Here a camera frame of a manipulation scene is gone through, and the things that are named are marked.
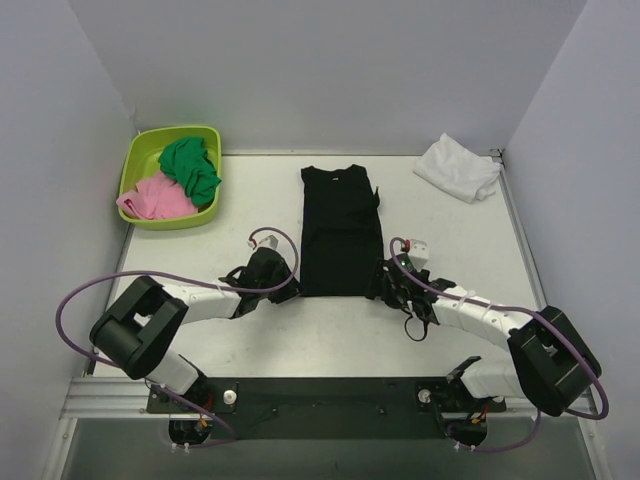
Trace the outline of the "black t-shirt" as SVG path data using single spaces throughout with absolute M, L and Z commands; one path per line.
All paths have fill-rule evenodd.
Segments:
M 327 171 L 309 166 L 301 170 L 301 179 L 302 295 L 365 295 L 383 258 L 380 198 L 366 168 L 353 164 Z

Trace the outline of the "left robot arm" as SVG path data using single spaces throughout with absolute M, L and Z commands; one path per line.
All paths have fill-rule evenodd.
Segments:
M 179 327 L 209 319 L 236 319 L 264 299 L 273 304 L 300 293 L 284 257 L 259 247 L 245 266 L 231 270 L 211 288 L 136 278 L 90 331 L 89 339 L 133 380 L 169 389 L 170 400 L 193 411 L 214 400 L 207 377 L 171 349 Z

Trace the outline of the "white t-shirt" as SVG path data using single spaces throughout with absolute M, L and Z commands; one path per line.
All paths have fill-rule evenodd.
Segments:
M 467 204 L 486 200 L 496 190 L 502 167 L 443 133 L 414 163 L 413 173 Z

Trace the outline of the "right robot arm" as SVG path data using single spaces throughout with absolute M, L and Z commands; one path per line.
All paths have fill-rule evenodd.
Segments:
M 598 383 L 599 362 L 562 310 L 495 304 L 452 281 L 431 280 L 414 262 L 407 254 L 378 260 L 365 295 L 425 328 L 456 328 L 508 352 L 507 360 L 472 360 L 450 374 L 471 397 L 524 398 L 543 413 L 560 416 Z

